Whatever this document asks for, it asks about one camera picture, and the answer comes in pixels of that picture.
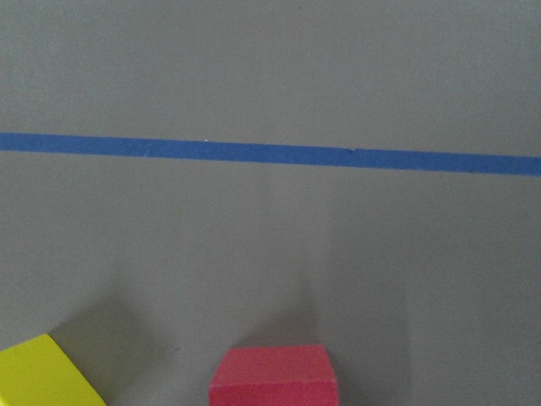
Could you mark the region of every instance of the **yellow cube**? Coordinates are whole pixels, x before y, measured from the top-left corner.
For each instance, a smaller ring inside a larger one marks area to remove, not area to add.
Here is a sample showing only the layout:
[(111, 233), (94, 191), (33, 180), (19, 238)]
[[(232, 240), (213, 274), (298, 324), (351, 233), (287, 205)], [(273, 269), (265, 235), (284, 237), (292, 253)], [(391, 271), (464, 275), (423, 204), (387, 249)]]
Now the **yellow cube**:
[(51, 336), (0, 351), (0, 406), (105, 406)]

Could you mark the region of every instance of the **toy block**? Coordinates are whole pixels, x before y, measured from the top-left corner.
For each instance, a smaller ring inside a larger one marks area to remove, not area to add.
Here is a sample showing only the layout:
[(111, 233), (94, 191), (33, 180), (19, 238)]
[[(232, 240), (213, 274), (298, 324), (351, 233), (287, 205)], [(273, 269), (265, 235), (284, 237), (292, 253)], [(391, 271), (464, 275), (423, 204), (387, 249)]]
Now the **toy block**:
[(210, 383), (210, 406), (338, 406), (322, 345), (232, 348)]
[(51, 336), (0, 351), (0, 406), (105, 406)]

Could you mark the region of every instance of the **red block's front face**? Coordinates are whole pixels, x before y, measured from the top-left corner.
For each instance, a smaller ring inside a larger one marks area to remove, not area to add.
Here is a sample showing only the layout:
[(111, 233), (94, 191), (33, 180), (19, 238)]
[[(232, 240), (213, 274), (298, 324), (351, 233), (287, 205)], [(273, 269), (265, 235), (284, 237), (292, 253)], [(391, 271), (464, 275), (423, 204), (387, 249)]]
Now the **red block's front face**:
[(320, 345), (234, 348), (209, 389), (210, 406), (337, 406), (338, 389)]

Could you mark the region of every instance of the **painter's tape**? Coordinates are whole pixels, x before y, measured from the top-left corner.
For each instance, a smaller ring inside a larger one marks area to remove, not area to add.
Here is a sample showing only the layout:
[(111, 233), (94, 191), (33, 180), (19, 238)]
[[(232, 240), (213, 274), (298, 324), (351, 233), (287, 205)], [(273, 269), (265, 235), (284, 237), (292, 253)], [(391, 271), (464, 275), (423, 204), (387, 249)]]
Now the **painter's tape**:
[(541, 156), (0, 133), (0, 151), (541, 176)]

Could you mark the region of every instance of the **blue tape strip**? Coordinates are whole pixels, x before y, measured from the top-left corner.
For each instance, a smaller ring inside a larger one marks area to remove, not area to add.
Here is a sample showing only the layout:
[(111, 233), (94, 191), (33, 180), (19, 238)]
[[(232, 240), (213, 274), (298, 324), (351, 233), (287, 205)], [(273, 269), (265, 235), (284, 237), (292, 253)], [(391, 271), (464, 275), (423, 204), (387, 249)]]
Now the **blue tape strip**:
[(264, 162), (541, 176), (541, 156), (348, 150), (300, 145), (0, 133), (0, 151)]

